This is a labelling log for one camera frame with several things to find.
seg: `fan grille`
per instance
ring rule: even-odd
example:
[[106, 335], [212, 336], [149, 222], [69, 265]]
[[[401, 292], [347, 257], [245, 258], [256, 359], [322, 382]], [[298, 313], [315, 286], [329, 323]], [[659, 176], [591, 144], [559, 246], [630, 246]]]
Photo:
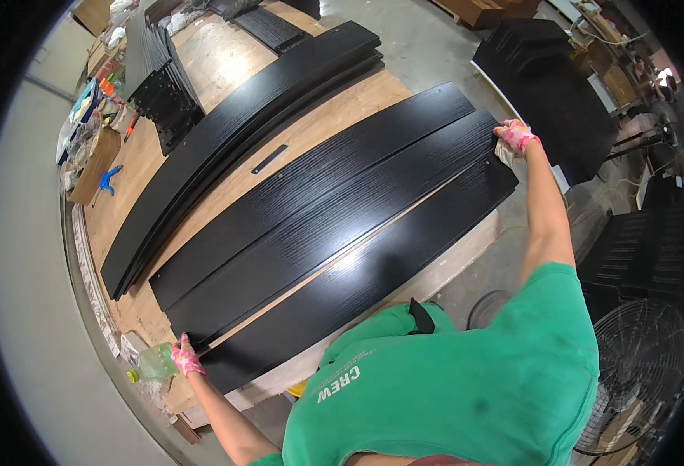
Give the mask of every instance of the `fan grille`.
[[684, 324], [671, 305], [644, 299], [619, 306], [593, 328], [598, 394], [574, 448], [597, 456], [634, 443], [674, 400], [684, 376]]

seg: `hand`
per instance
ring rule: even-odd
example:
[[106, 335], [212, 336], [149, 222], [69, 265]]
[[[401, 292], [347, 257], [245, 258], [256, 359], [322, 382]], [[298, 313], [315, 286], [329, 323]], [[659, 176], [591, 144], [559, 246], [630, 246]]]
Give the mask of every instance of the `hand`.
[[207, 375], [205, 368], [199, 364], [197, 353], [194, 352], [189, 337], [186, 332], [181, 334], [181, 341], [177, 341], [171, 348], [171, 360], [173, 364], [179, 368], [184, 377], [187, 377], [189, 372], [199, 372], [202, 375]]
[[539, 136], [531, 133], [531, 127], [524, 125], [518, 119], [500, 122], [500, 126], [494, 128], [492, 132], [504, 140], [513, 149], [515, 154], [521, 157], [525, 156], [526, 146], [528, 146], [530, 141], [535, 139], [541, 144]]

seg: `boxes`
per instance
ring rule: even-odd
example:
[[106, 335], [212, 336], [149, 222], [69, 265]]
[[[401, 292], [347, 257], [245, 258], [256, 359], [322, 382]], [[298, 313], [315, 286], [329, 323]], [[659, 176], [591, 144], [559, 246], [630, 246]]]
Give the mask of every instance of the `boxes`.
[[629, 82], [629, 78], [619, 68], [619, 65], [611, 66], [606, 71], [604, 83], [611, 92], [611, 95], [616, 99], [619, 108], [631, 104], [637, 99], [632, 83]]
[[85, 165], [80, 178], [67, 195], [67, 200], [88, 205], [93, 200], [99, 188], [101, 177], [106, 173], [114, 158], [119, 154], [122, 138], [119, 133], [110, 127], [104, 126], [94, 137], [91, 145], [91, 156]]
[[436, 0], [473, 28], [494, 28], [503, 18], [533, 18], [540, 0]]
[[613, 28], [608, 19], [604, 18], [601, 15], [595, 15], [593, 16], [592, 21], [595, 23], [595, 25], [598, 26], [601, 35], [604, 37], [605, 40], [608, 40], [609, 42], [624, 41], [624, 37], [621, 36], [619, 31]]

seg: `yellow bottle cap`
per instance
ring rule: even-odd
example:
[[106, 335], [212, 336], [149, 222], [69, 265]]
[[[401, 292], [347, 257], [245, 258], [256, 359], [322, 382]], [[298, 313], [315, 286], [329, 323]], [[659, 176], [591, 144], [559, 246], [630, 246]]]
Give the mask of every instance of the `yellow bottle cap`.
[[135, 383], [140, 379], [140, 374], [135, 369], [127, 370], [127, 378], [130, 382]]

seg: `blue tool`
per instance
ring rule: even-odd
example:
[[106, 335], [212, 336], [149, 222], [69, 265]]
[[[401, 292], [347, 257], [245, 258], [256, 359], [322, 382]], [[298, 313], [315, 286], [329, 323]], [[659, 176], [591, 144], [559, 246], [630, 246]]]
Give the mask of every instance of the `blue tool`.
[[96, 196], [94, 197], [94, 203], [91, 205], [91, 208], [94, 208], [96, 206], [96, 199], [99, 197], [99, 193], [101, 190], [109, 190], [111, 192], [111, 195], [113, 196], [113, 188], [111, 185], [108, 183], [109, 180], [111, 180], [111, 177], [113, 175], [119, 173], [119, 171], [122, 169], [123, 165], [117, 165], [113, 169], [109, 170], [108, 172], [104, 173], [101, 176], [101, 182], [99, 183], [99, 189], [96, 191]]

